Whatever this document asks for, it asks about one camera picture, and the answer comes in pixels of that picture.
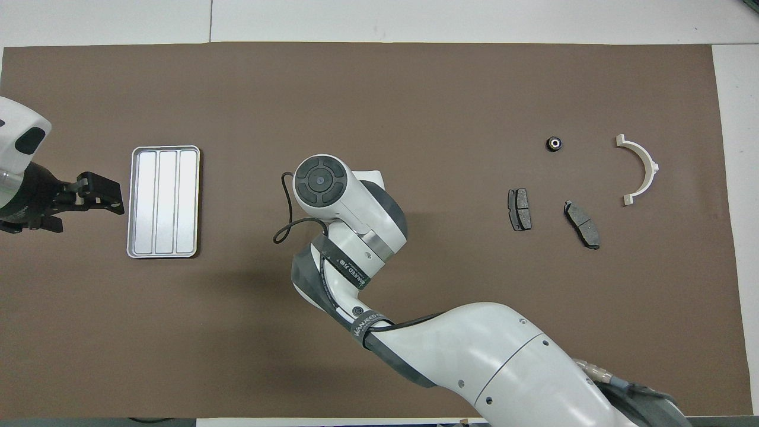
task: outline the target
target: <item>white plastic bracket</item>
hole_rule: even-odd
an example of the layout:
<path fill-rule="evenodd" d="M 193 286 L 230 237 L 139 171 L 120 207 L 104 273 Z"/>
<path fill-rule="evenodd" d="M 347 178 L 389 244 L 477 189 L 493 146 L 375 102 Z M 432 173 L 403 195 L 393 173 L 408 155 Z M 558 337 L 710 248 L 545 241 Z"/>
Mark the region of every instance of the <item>white plastic bracket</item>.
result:
<path fill-rule="evenodd" d="M 636 198 L 637 196 L 642 195 L 644 191 L 648 190 L 648 187 L 651 186 L 651 182 L 653 182 L 653 176 L 659 172 L 659 165 L 653 161 L 648 151 L 646 151 L 645 148 L 641 147 L 640 144 L 636 144 L 632 141 L 626 141 L 625 134 L 617 135 L 616 141 L 617 147 L 624 147 L 633 150 L 641 158 L 643 161 L 643 166 L 646 168 L 646 176 L 643 178 L 643 184 L 641 184 L 641 187 L 635 193 L 622 196 L 622 200 L 625 201 L 625 206 L 627 206 L 629 204 L 632 204 L 632 198 Z"/>

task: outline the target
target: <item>black cable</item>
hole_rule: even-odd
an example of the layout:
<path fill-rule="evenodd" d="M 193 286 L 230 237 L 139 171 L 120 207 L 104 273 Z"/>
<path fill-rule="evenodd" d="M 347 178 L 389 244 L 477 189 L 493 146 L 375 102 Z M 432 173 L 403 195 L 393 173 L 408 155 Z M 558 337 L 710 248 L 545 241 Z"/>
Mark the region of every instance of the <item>black cable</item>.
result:
<path fill-rule="evenodd" d="M 313 218 L 313 217 L 305 217 L 300 218 L 297 221 L 292 220 L 292 200 L 290 199 L 290 191 L 287 189 L 287 184 L 285 184 L 285 177 L 286 176 L 292 176 L 292 172 L 284 172 L 282 173 L 281 180 L 282 180 L 282 189 L 285 190 L 285 197 L 287 198 L 287 208 L 288 208 L 288 224 L 286 226 L 283 226 L 281 229 L 279 229 L 276 233 L 274 233 L 274 237 L 272 237 L 272 241 L 276 245 L 282 243 L 285 241 L 285 239 L 290 236 L 290 229 L 296 224 L 305 223 L 307 221 L 313 221 L 315 223 L 318 223 L 322 226 L 322 230 L 324 231 L 324 235 L 327 236 L 329 234 L 329 230 L 327 229 L 327 225 L 324 223 L 324 221 L 320 220 L 319 218 Z M 281 239 L 277 239 L 277 237 L 284 233 L 285 235 Z"/>
<path fill-rule="evenodd" d="M 437 316 L 440 316 L 442 313 L 443 312 L 435 313 L 433 315 L 426 315 L 426 316 L 422 316 L 422 317 L 420 317 L 418 319 L 414 319 L 414 320 L 410 320 L 410 321 L 405 321 L 403 323 L 393 324 L 393 325 L 390 325 L 390 326 L 372 326 L 372 327 L 369 328 L 369 332 L 393 331 L 395 329 L 400 329 L 402 327 L 414 326 L 415 324 L 419 324 L 419 323 L 428 321 L 430 319 L 436 318 Z"/>
<path fill-rule="evenodd" d="M 129 417 L 129 419 L 131 419 L 134 422 L 141 422 L 142 424 L 157 424 L 159 422 L 169 421 L 170 419 L 173 419 L 173 418 L 139 419 L 139 418 Z"/>

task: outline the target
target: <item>gray circular button pad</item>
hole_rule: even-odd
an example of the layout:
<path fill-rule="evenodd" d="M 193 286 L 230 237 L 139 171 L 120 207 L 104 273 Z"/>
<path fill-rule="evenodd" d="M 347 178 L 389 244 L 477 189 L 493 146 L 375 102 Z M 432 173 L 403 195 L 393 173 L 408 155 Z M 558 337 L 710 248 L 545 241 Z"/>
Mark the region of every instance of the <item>gray circular button pad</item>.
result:
<path fill-rule="evenodd" d="M 335 203 L 345 192 L 345 168 L 332 157 L 311 157 L 295 171 L 295 189 L 301 200 L 313 207 Z"/>

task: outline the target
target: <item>round button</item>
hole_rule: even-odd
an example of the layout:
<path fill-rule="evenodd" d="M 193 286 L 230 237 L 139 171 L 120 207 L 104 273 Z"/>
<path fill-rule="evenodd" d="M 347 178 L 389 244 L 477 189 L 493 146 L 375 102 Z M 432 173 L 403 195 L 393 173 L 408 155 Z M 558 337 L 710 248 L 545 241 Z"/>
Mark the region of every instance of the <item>round button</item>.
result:
<path fill-rule="evenodd" d="M 308 186 L 317 193 L 323 193 L 332 186 L 332 174 L 324 168 L 316 168 L 308 173 Z"/>

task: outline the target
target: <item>black strap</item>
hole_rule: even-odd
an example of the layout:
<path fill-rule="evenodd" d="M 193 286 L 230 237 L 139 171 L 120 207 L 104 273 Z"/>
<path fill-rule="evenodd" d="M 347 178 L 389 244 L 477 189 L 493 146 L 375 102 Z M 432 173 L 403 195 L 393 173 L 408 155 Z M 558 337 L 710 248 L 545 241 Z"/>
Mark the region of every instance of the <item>black strap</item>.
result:
<path fill-rule="evenodd" d="M 316 248 L 327 261 L 329 261 L 335 270 L 339 271 L 343 277 L 353 283 L 353 286 L 356 286 L 358 290 L 363 290 L 367 287 L 371 277 L 364 273 L 364 271 L 361 270 L 361 268 L 342 251 L 342 249 L 338 248 L 332 240 L 329 240 L 327 236 L 323 234 L 317 235 L 317 237 L 311 241 L 311 245 L 313 245 L 314 248 Z"/>
<path fill-rule="evenodd" d="M 353 338 L 355 338 L 356 341 L 361 343 L 361 346 L 366 348 L 364 345 L 364 338 L 366 338 L 372 325 L 378 321 L 392 323 L 382 313 L 375 312 L 374 310 L 366 310 L 353 321 L 353 324 L 351 325 L 351 335 L 353 335 Z"/>

